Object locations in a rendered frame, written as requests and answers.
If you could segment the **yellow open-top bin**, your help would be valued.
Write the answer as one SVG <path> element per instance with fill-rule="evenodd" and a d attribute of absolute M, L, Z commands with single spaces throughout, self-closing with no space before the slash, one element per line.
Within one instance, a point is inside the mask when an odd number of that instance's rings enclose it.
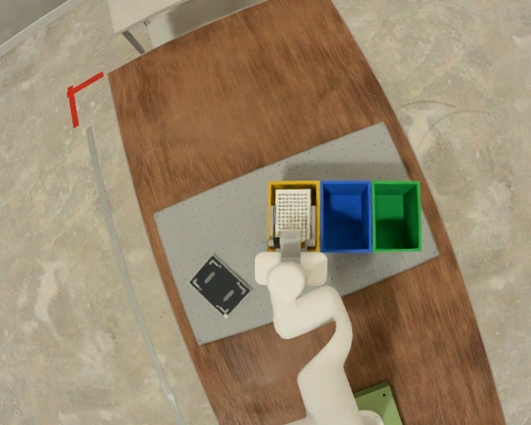
<path fill-rule="evenodd" d="M 317 240 L 315 224 L 315 247 L 308 247 L 308 251 L 319 252 L 319 181 L 291 181 L 291 182 L 268 182 L 268 219 L 267 219 L 267 252 L 276 252 L 274 247 L 268 246 L 269 226 L 270 226 L 270 205 L 275 206 L 277 189 L 310 189 L 311 205 L 316 205 L 316 184 L 317 184 Z"/>

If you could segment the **blue open-top bin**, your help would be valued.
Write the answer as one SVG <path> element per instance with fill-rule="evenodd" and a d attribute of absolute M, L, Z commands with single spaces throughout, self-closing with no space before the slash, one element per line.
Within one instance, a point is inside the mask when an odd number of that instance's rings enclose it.
<path fill-rule="evenodd" d="M 372 252 L 371 181 L 320 181 L 320 252 Z"/>

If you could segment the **green open-top bin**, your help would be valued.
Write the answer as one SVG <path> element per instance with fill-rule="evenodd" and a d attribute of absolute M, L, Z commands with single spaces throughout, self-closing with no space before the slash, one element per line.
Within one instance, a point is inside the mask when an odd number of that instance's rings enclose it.
<path fill-rule="evenodd" d="M 373 252 L 422 251 L 419 181 L 371 184 Z"/>

